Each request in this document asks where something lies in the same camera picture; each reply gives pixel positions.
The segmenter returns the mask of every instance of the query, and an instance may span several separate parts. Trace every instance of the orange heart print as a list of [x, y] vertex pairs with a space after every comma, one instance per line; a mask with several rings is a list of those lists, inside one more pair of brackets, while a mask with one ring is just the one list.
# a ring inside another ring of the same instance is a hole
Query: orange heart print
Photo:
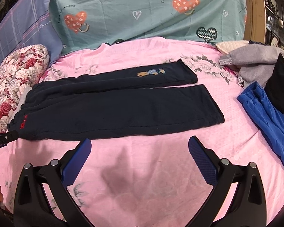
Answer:
[[194, 10], [200, 4], [200, 0], [173, 0], [173, 8], [179, 13], [187, 13]]
[[75, 33], [79, 32], [80, 27], [84, 24], [87, 18], [87, 13], [80, 11], [76, 15], [67, 14], [64, 16], [64, 21], [67, 27], [73, 30]]

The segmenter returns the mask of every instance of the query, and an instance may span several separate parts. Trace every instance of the floral pillow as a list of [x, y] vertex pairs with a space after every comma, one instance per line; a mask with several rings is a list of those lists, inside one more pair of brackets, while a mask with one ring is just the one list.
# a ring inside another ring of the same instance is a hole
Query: floral pillow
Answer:
[[0, 65], [0, 133], [7, 130], [23, 91], [39, 82], [48, 66], [45, 46], [27, 46], [8, 55]]

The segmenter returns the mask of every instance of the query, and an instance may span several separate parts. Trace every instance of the heart print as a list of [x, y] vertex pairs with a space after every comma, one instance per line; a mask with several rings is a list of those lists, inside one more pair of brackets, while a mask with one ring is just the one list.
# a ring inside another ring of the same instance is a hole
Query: heart print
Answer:
[[197, 37], [204, 39], [207, 43], [216, 40], [218, 36], [218, 32], [215, 28], [211, 27], [206, 30], [204, 27], [199, 27], [197, 32]]
[[184, 13], [186, 15], [191, 15], [200, 4], [200, 0], [173, 0], [173, 8], [179, 13]]
[[224, 15], [224, 17], [226, 17], [228, 15], [228, 12], [223, 10], [223, 15]]
[[64, 21], [67, 27], [73, 30], [76, 34], [80, 31], [80, 27], [85, 23], [87, 14], [84, 11], [80, 11], [76, 15], [67, 14], [64, 16]]
[[136, 20], [139, 19], [141, 14], [142, 14], [142, 11], [133, 11], [133, 16], [135, 17]]

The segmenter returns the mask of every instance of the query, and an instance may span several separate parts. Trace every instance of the cream quilted fabric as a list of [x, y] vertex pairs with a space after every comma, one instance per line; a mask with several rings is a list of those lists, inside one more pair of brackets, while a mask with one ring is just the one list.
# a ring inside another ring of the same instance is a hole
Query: cream quilted fabric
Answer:
[[233, 51], [237, 48], [240, 48], [242, 46], [248, 45], [247, 40], [240, 40], [240, 41], [227, 41], [227, 42], [220, 42], [217, 43], [216, 46], [218, 50], [223, 54], [229, 54], [230, 51]]

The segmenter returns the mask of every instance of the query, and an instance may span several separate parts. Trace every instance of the black clothing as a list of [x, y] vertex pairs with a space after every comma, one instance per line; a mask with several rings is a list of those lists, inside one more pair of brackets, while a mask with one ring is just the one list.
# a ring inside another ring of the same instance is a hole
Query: black clothing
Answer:
[[196, 80], [179, 60], [42, 82], [29, 91], [8, 130], [28, 140], [79, 141], [161, 135], [223, 123], [204, 85], [157, 88]]
[[265, 86], [265, 92], [272, 105], [284, 114], [284, 58], [282, 54], [279, 54], [273, 75]]

